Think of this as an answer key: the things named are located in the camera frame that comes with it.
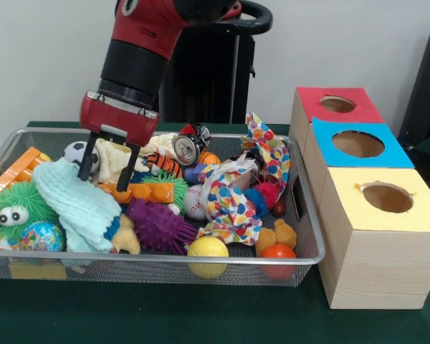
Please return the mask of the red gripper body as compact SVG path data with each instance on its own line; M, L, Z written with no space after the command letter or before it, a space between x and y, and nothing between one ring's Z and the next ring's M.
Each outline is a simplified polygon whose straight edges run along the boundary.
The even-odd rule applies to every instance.
M89 140L112 137L119 144L148 144L159 121L158 113L89 91L80 108L80 125L89 130Z

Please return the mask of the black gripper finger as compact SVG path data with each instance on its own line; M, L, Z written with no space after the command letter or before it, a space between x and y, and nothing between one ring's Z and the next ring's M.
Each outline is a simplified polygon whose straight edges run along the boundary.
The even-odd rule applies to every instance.
M125 192L128 190L128 184L130 183L130 178L134 173L135 163L139 156L140 147L133 145L131 143L126 143L126 146L131 150L131 155L128 160L128 164L121 171L120 178L116 186L116 190L119 192Z
M77 174L78 178L82 181L87 181L89 177L94 176L98 170L98 161L95 161L93 152L99 137L99 133L91 131L85 144L85 151Z

